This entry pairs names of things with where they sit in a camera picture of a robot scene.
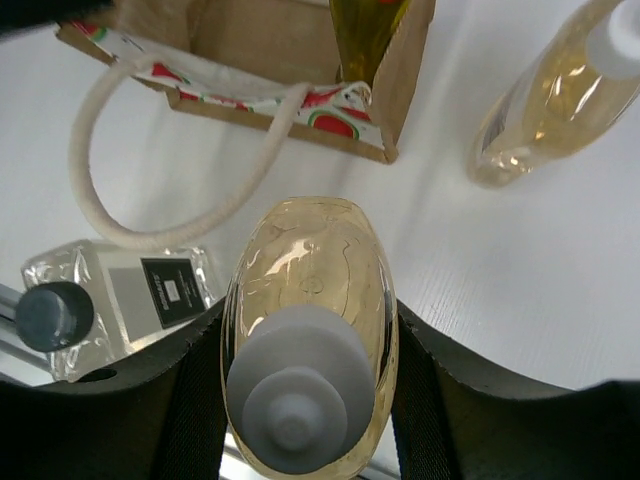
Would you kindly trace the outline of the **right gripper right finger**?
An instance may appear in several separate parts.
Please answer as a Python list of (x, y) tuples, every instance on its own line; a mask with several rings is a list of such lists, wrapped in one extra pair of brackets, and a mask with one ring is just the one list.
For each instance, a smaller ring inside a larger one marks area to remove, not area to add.
[(639, 383), (569, 390), (502, 367), (398, 306), (403, 479), (636, 479)]

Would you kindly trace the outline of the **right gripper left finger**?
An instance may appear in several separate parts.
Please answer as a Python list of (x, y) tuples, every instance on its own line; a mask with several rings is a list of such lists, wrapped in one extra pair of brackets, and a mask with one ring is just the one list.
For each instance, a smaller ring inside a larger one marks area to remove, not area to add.
[(218, 478), (223, 307), (85, 380), (2, 381), (2, 478)]

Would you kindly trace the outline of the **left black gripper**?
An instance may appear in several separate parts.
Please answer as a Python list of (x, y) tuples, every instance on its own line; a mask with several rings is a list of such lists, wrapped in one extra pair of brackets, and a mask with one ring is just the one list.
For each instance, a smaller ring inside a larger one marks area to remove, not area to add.
[(75, 19), (113, 5), (111, 0), (1, 0), (1, 34)]

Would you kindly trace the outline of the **grey cap clear bottle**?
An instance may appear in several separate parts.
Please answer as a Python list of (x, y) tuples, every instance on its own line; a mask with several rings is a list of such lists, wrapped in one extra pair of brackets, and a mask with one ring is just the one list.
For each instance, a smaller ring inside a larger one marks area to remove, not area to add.
[(45, 354), (56, 381), (76, 382), (172, 334), (219, 299), (201, 247), (140, 253), (78, 240), (23, 265), (25, 292), (70, 282), (89, 295), (96, 323), (74, 346)]

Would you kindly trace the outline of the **white cap amber bottle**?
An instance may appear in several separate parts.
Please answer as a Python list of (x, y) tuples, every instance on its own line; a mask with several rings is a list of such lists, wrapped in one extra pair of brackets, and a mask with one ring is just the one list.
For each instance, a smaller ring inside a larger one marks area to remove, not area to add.
[(295, 197), (248, 240), (222, 317), (221, 386), (240, 453), (270, 479), (352, 479), (390, 416), (399, 359), (388, 262), (353, 202)]
[(496, 102), (467, 163), (502, 187), (604, 135), (639, 95), (639, 4), (588, 1)]

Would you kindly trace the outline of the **burlap watermelon canvas bag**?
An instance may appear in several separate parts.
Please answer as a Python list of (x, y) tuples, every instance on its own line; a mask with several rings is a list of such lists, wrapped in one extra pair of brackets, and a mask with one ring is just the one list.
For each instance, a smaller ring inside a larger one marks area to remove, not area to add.
[[(132, 250), (182, 246), (234, 215), (293, 137), (390, 164), (413, 99), (436, 5), (409, 1), (373, 84), (341, 80), (329, 1), (116, 1), (61, 23), (58, 38), (107, 65), (74, 120), (70, 184), (87, 221)], [(180, 112), (265, 131), (254, 169), (219, 206), (150, 233), (116, 221), (90, 167), (96, 121), (120, 84), (133, 78)]]

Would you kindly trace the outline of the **red cap yellow bottle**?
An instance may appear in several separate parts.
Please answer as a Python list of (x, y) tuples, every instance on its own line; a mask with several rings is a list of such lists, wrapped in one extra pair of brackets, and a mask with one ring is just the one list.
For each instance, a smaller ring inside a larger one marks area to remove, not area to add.
[(342, 81), (373, 84), (378, 66), (408, 5), (407, 0), (329, 1)]

